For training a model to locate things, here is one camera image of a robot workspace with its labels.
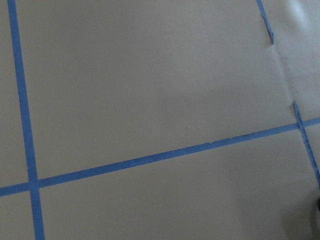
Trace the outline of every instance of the concrete floor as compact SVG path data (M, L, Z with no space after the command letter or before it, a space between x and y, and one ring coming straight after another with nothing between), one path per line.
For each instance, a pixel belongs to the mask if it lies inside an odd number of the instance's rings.
M320 118L320 2L263 4L274 45L255 0L16 0L39 179ZM0 32L3 188L28 182L5 0ZM313 240L319 195L298 129L40 188L47 240ZM31 206L0 197L1 240Z

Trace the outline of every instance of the short blue tape strip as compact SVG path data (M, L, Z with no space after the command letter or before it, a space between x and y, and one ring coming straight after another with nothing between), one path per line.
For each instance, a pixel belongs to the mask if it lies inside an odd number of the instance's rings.
M264 5L262 4L262 0L256 0L256 3L258 4L258 7L259 7L259 10L260 10L261 16L262 16L262 18L264 20L266 29L268 30L268 34L270 36L271 44L274 44L275 43L275 36L274 36L274 33L272 32L272 29L271 29L271 26L270 26L270 23L269 23L269 20L268 20L268 16L267 16L267 14L265 12Z
M75 171L71 173L66 173L58 176L41 179L39 181L39 186L40 188L44 188L44 187L71 182L79 179L85 179L85 178L89 178L96 175L133 168L133 167L137 167L145 164L150 164L150 163L154 163L162 160L176 158L183 155L194 154L194 153L202 152L206 150L221 148L224 146L242 143L242 142L259 139L259 138L263 138L263 137L267 137L267 136L271 136L279 133L284 133L292 130L297 130L297 129L298 129L298 124L294 123L294 124L276 127L268 130L263 130L263 131L258 131L258 132L254 132L246 135L226 138L226 139L214 141L212 143L204 143L204 144L199 144L195 146L189 146L189 147L167 151L163 153L158 153L150 156L139 157L132 160L112 163L104 166L81 170L81 171Z
M20 183L0 188L0 197L29 191L29 183Z
M15 75L16 75L16 82L17 82L18 96L19 96L19 103L20 103L24 150L25 150L26 165L27 165L27 171L28 171L34 235L36 240L44 240L45 239L44 224L43 224L42 211L41 211L39 182L38 182L36 157L35 157L35 150L34 150L34 141L33 141L32 129L31 129L27 87L26 87L26 81L25 81L25 71L24 71L24 64L23 64L22 50L21 50L21 43L20 43L16 1L7 0L7 3L8 3L8 11L9 11L10 28L11 28Z
M300 115L300 112L299 112L299 108L298 108L298 105L297 105L296 102L293 102L293 107L294 107L296 119L297 119L298 124L299 124L301 136L302 136L306 151L308 153L308 156L309 156L309 159L310 159L310 162L311 162L314 174L315 174L315 178L316 178L316 180L318 182L318 186L320 188L320 173L319 173L319 169L318 169L318 166L317 166L317 162L316 162L314 153L313 153L312 148L310 146L310 142L309 142L309 139L308 139L307 132L305 130L304 122L302 121L302 118L301 118L301 115Z

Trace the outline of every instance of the floor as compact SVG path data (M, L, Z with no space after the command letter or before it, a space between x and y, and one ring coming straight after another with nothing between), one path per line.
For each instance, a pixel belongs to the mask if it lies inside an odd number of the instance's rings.
M0 239L320 239L320 2L261 6L1 0Z

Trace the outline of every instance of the gray floor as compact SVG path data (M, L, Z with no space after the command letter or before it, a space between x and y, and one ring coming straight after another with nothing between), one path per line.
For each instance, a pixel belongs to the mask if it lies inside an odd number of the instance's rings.
M17 0L38 176L320 118L320 3ZM0 188L28 181L0 1ZM306 129L320 164L320 125ZM319 187L300 131L40 189L47 240L313 240ZM29 192L0 239L35 239Z

